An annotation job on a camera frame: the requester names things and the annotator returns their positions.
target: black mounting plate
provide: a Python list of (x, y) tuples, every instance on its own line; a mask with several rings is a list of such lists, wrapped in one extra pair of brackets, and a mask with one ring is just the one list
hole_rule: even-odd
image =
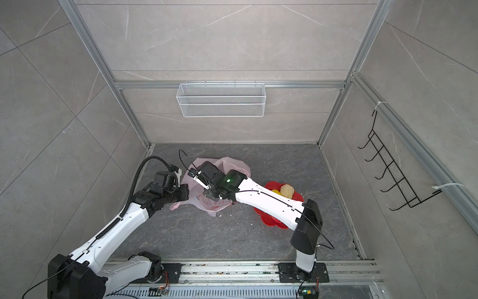
[[(179, 283), (179, 276), (181, 275), (181, 268), (183, 264), (175, 264), (175, 263), (164, 263), (162, 264), (163, 268), (166, 272), (168, 272), (168, 280), (169, 283)], [(146, 279), (136, 279), (131, 283), (148, 283)], [(163, 276), (158, 282), (158, 284), (165, 284), (166, 283), (166, 276)]]
[[(296, 269), (295, 263), (279, 263), (279, 280), (280, 282), (302, 282), (295, 277), (294, 271)], [(329, 282), (327, 267), (324, 263), (315, 263), (312, 270), (311, 277), (307, 282)]]

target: black wire rack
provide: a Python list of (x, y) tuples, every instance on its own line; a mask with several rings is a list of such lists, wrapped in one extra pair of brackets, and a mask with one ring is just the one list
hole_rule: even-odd
[[(394, 187), (397, 187), (397, 188), (400, 190), (400, 193), (402, 194), (403, 198), (405, 199), (405, 203), (404, 203), (403, 205), (399, 206), (399, 207), (396, 208), (396, 209), (392, 209), (392, 208), (389, 208), (389, 209), (392, 210), (392, 211), (396, 211), (396, 210), (400, 210), (401, 208), (403, 208), (403, 207), (406, 206), (406, 205), (408, 205), (410, 208), (413, 208), (413, 207), (415, 207), (415, 206), (417, 206), (417, 205), (419, 205), (419, 204), (421, 204), (421, 203), (423, 203), (423, 202), (429, 200), (429, 199), (432, 198), (433, 196), (435, 196), (435, 195), (437, 195), (437, 194), (440, 194), (442, 191), (441, 191), (441, 190), (437, 190), (437, 191), (433, 192), (433, 193), (431, 194), (431, 196), (429, 196), (429, 197), (427, 197), (427, 198), (425, 198), (425, 199), (420, 199), (420, 198), (418, 197), (418, 195), (416, 194), (415, 190), (414, 190), (413, 187), (410, 185), (409, 181), (407, 180), (407, 178), (406, 178), (405, 175), (403, 174), (402, 170), (400, 169), (400, 166), (397, 164), (397, 162), (395, 161), (395, 159), (393, 158), (393, 156), (390, 154), (389, 150), (385, 147), (385, 145), (383, 144), (383, 142), (382, 142), (382, 140), (380, 139), (380, 137), (379, 137), (379, 136), (377, 135), (377, 133), (374, 131), (375, 120), (377, 119), (377, 111), (375, 111), (375, 110), (373, 111), (372, 117), (373, 117), (373, 124), (372, 124), (372, 129), (370, 130), (370, 133), (367, 135), (368, 141), (367, 141), (367, 143), (365, 143), (365, 145), (364, 145), (363, 147), (360, 147), (360, 146), (359, 146), (358, 148), (359, 148), (359, 149), (364, 149), (369, 143), (370, 143), (371, 145), (373, 145), (373, 147), (375, 148), (375, 150), (377, 151), (377, 153), (373, 156), (372, 159), (370, 159), (370, 160), (365, 159), (365, 161), (371, 162), (373, 159), (375, 159), (377, 156), (379, 156), (380, 159), (382, 160), (383, 164), (385, 165), (385, 169), (384, 169), (382, 175), (381, 175), (380, 177), (375, 177), (375, 178), (376, 178), (376, 179), (382, 179), (382, 178), (385, 176), (385, 173), (386, 173), (387, 170), (388, 170), (388, 172), (390, 173), (391, 177), (393, 178), (393, 181), (395, 182), (395, 184), (393, 184), (393, 185), (392, 185), (390, 188), (388, 188), (387, 190), (380, 190), (380, 191), (381, 191), (381, 192), (388, 192), (388, 191), (392, 190)], [(376, 140), (378, 140), (378, 142), (377, 142), (377, 141), (374, 142), (374, 141), (372, 140), (373, 137), (376, 137)], [(382, 155), (381, 152), (386, 152), (386, 153), (388, 154), (388, 156), (390, 156), (391, 162), (389, 162), (389, 163), (385, 162), (385, 159), (384, 159), (384, 157), (383, 157), (383, 155)], [(398, 177), (394, 176), (393, 173), (392, 173), (392, 171), (390, 170), (390, 167), (391, 167), (391, 166), (395, 166), (395, 167), (399, 170), (399, 172), (400, 172), (399, 175), (401, 176), (401, 178), (400, 178), (399, 180), (397, 180)], [(409, 187), (410, 190), (411, 190), (411, 193), (412, 193), (411, 197), (412, 197), (412, 199), (410, 199), (410, 200), (408, 200), (408, 199), (407, 199), (407, 196), (405, 196), (405, 193), (404, 193), (404, 190), (403, 190), (403, 186), (400, 186), (400, 183), (401, 183), (402, 181), (404, 181), (404, 184), (406, 183), (405, 186), (408, 185), (408, 187)]]

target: marble tile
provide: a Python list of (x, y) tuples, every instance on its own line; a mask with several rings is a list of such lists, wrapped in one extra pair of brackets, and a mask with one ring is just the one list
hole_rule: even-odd
[(177, 89), (124, 89), (123, 93), (136, 113), (181, 113)]
[(113, 71), (116, 80), (345, 80), (348, 70)]
[(78, 9), (114, 70), (344, 70), (355, 57), (375, 5)]
[(78, 114), (78, 119), (112, 155), (130, 121), (108, 87), (104, 87)]
[(129, 126), (111, 157), (129, 178), (133, 178), (144, 152), (143, 143)]
[(75, 116), (18, 49), (0, 56), (0, 98), (1, 193)]
[(369, 286), (320, 286), (319, 299), (370, 299), (374, 298)]
[[(324, 219), (324, 233), (334, 251), (318, 250), (319, 259), (357, 259), (351, 236), (335, 197), (320, 151), (315, 144), (156, 144), (153, 155), (181, 166), (178, 150), (191, 159), (229, 156), (251, 167), (260, 184), (276, 180), (294, 186), (304, 198), (315, 200)], [(146, 185), (164, 166), (147, 164), (139, 186)], [(237, 203), (209, 216), (193, 205), (154, 214), (136, 229), (113, 257), (124, 258), (142, 250), (162, 258), (294, 259), (292, 231), (265, 226), (251, 206)]]
[(57, 0), (2, 1), (0, 27), (17, 46), (69, 22)]
[[(176, 89), (125, 89), (136, 113), (181, 113)], [(267, 89), (266, 113), (330, 112), (338, 89)]]
[(330, 112), (339, 89), (267, 89), (266, 113)]
[(327, 137), (324, 153), (366, 257), (377, 262), (377, 267), (390, 296), (392, 298), (424, 299), (425, 296), (417, 279), (413, 275), (374, 193), (336, 125), (332, 127)]
[[(256, 4), (254, 0), (75, 0), (77, 4)], [(378, 0), (261, 0), (260, 4), (377, 4)]]
[(108, 159), (75, 119), (0, 195), (2, 292), (28, 288)]
[(478, 2), (396, 0), (386, 21), (478, 72)]
[(106, 84), (71, 24), (21, 46), (20, 51), (75, 115)]
[[(478, 251), (478, 237), (444, 194), (414, 208), (389, 210), (405, 203), (400, 191), (395, 187), (389, 192), (380, 192), (380, 189), (393, 186), (393, 179), (389, 173), (381, 180), (375, 179), (375, 176), (380, 176), (383, 172), (385, 165), (380, 162), (380, 158), (372, 162), (365, 161), (365, 158), (373, 157), (373, 146), (368, 145), (363, 150), (357, 148), (365, 144), (365, 136), (371, 129), (371, 111), (373, 105), (359, 90), (352, 89), (342, 106), (337, 125), (357, 159), (421, 289), (427, 298), (433, 298), (436, 294), (437, 298), (474, 297), (478, 287), (473, 277), (478, 274), (478, 269), (469, 260)], [(435, 183), (380, 115), (375, 121), (375, 128), (419, 198), (430, 196), (433, 191), (430, 187)], [(398, 179), (401, 178), (396, 169), (392, 169), (392, 173)]]
[(153, 143), (316, 143), (328, 113), (189, 118), (174, 113), (138, 113), (137, 116)]
[[(129, 182), (130, 179), (110, 158), (43, 263), (33, 284), (47, 278), (48, 263), (52, 258), (57, 254), (70, 254), (113, 219), (124, 193), (124, 188), (118, 186), (127, 186)], [(32, 293), (27, 298), (40, 298), (38, 295), (46, 297), (46, 284), (42, 286), (38, 286), (37, 293)]]
[(0, 29), (0, 55), (14, 48), (10, 38)]
[(361, 69), (478, 199), (478, 74), (384, 24)]

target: robotic arm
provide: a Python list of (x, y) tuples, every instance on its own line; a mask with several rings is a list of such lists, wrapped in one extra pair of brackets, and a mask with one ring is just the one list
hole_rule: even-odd
[[(118, 214), (97, 235), (69, 256), (57, 255), (50, 261), (49, 299), (100, 299), (136, 279), (146, 278), (155, 283), (162, 278), (161, 258), (148, 252), (141, 252), (111, 268), (103, 268), (103, 265), (138, 226), (165, 204), (188, 199), (187, 185), (179, 185), (181, 170), (173, 165), (169, 168), (173, 171), (157, 172), (153, 182), (128, 200), (126, 211)], [(197, 169), (191, 168), (187, 174), (205, 188), (206, 196), (249, 204), (293, 230), (291, 244), (297, 250), (294, 274), (299, 280), (310, 278), (323, 224), (314, 201), (302, 203), (285, 198), (236, 170), (224, 174), (210, 162), (204, 162)]]
[(230, 170), (224, 174), (210, 162), (188, 175), (205, 188), (204, 195), (212, 199), (230, 199), (251, 205), (277, 218), (294, 231), (291, 245), (297, 250), (295, 265), (300, 280), (306, 280), (315, 263), (315, 249), (324, 224), (313, 200), (306, 203), (288, 199), (254, 182), (245, 174)]

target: dark marble floor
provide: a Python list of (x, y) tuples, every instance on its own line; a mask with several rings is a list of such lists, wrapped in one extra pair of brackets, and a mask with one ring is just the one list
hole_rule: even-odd
[(319, 299), (375, 299), (368, 286), (321, 286)]
[[(318, 249), (317, 258), (358, 259), (325, 163), (315, 144), (157, 144), (153, 155), (183, 167), (178, 157), (179, 149), (192, 160), (225, 156), (242, 160), (251, 168), (252, 179), (262, 185), (272, 180), (291, 184), (305, 199), (317, 202), (324, 220), (322, 232), (335, 246), (335, 250)], [(163, 168), (155, 160), (148, 162), (138, 186), (142, 188)], [(166, 207), (156, 212), (112, 257), (125, 258), (146, 250), (172, 260), (295, 259), (295, 249), (290, 245), (292, 233), (264, 225), (253, 208), (245, 204), (229, 206), (216, 217), (186, 204), (174, 211)]]

